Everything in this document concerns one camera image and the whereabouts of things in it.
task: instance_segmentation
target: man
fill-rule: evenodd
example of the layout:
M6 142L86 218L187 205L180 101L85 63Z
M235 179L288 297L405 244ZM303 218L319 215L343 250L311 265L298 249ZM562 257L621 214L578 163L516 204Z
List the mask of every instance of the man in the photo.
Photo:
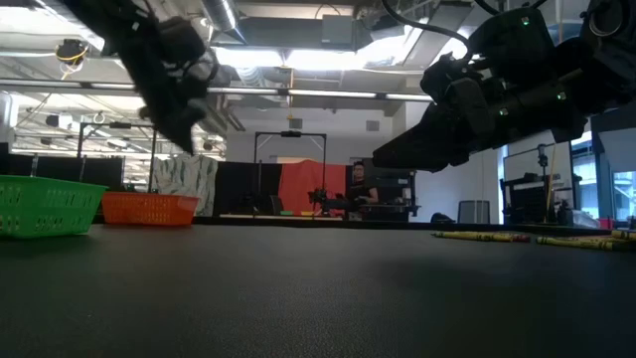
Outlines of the man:
M357 205L379 203L378 189L365 185L365 163L362 161L354 163L354 181L347 192L347 199Z

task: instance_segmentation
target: black table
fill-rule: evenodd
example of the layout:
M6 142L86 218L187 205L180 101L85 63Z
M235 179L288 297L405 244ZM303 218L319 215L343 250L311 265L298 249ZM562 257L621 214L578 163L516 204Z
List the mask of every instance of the black table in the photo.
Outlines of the black table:
M428 232L0 242L0 357L634 357L636 257Z

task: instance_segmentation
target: ceiling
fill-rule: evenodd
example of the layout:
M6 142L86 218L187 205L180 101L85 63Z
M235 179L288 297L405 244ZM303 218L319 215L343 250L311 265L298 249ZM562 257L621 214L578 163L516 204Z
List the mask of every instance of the ceiling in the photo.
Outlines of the ceiling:
M37 79L37 80L59 80L64 75L65 68L60 62L51 56L54 48L62 42L63 39L80 39L95 43L94 34L86 32L86 28L78 26L73 21L67 22L60 19L60 14L66 14L64 9L56 5L55 0L35 0L37 3L45 3L53 6L59 12L58 16L46 9L23 8L23 7L3 7L0 0L0 78L8 79ZM400 9L409 9L413 6L420 5L424 0L400 1ZM580 7L579 0L565 0L566 4L572 3L572 6L566 5L567 9ZM425 12L416 12L417 16L426 16L428 23L443 26L452 30L462 29L468 33L472 32L476 26L488 18L488 15L479 8L470 6L470 2L462 1L434 1L425 5ZM154 10L160 18L169 16L183 16L192 19L198 31L205 37L207 28L200 21L203 18L203 10L201 0L152 0ZM330 2L343 15L353 15L356 19L364 19L368 17L373 19L384 14L381 9L380 1L356 1L356 0L334 0ZM335 14L330 6L323 5L320 1L313 0L250 0L237 1L238 10L241 14L241 20L257 18L262 16L277 17L276 21L286 21L289 18L297 21L316 21L320 22L323 14ZM545 5L544 12L551 12L554 8L554 0L550 0ZM416 33L409 43L404 41L400 43L398 52L403 52L403 62L388 66L374 66L364 69L335 69L322 71L294 70L281 71L276 68L261 68L260 71L269 87L290 87L295 89L307 90L350 90L350 91L386 91L386 92L407 92L421 93L418 88L419 78L424 69L426 69L434 59L439 55L442 49L448 48L448 39L432 33ZM289 54L291 49L275 49L283 57ZM395 51L387 51L389 55L394 55ZM244 86L244 82L238 73L230 67L227 67L228 73L232 76L232 86ZM91 47L87 60L84 62L80 71L69 74L67 81L83 81L83 82L109 82L109 83L130 83L130 78L123 65L116 59L104 59L100 56L99 51ZM18 133L18 141L16 148L33 149L33 150L60 150L60 154L74 155L70 150L75 150L78 145L76 136L78 131L76 128L53 128L45 124L48 115L57 113L68 113L74 117L76 122L81 120L93 122L93 118L102 113L105 115L105 122L124 121L134 124L148 124L140 120L137 116L137 109L143 105L143 101L134 96L105 96L105 95L83 95L83 94L58 94L41 93L41 92L22 92L13 93L14 97L21 103L18 122L20 125L16 131ZM280 128L281 122L284 122L285 113L288 112L288 98L286 97L261 97L252 95L231 95L231 110L235 113L247 131L267 130L270 128ZM39 111L33 112L29 109L38 106ZM295 97L292 100L292 110L294 116L301 116L303 113L309 113L308 119L319 117L320 115L331 115L333 118L342 118L337 114L338 111L344 111L345 116L354 116L355 110L358 113L377 118L391 118L398 110L400 103L383 100L360 100L345 98L321 98L321 97ZM329 120L329 130L332 132L343 132L354 135L352 128L360 126L351 126L351 123L344 123L343 120ZM391 132L386 131L387 120L383 119L383 130L377 135L386 135ZM122 154L127 155L130 160L126 160L126 175L129 179L138 179L138 173L147 172L147 160L145 158L150 150L150 137L152 135L149 128L131 129L131 130L115 130L108 127L101 128L99 132L95 132L95 139L89 139L83 145L84 150L88 152L103 151L107 154L116 154L111 146L106 145L105 137L111 139L117 137L129 138L130 145L126 151L139 154ZM225 144L217 136L225 136L224 132L214 133L206 132L195 127L194 136L196 148L203 151L203 142L206 139L212 139L215 148L204 154L223 158L225 153ZM54 146L42 144L37 136L51 136L54 138ZM172 154L178 153L178 148L169 144L165 139L160 138L158 145L158 153Z

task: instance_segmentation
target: window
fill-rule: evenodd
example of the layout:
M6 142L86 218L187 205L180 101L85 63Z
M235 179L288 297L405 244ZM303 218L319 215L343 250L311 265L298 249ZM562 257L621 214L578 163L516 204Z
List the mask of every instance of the window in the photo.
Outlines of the window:
M572 141L572 166L580 177L580 190L576 193L580 210L598 219L598 191L596 185L596 160L592 152L590 132Z
M636 172L614 173L614 208L617 221L636 215Z

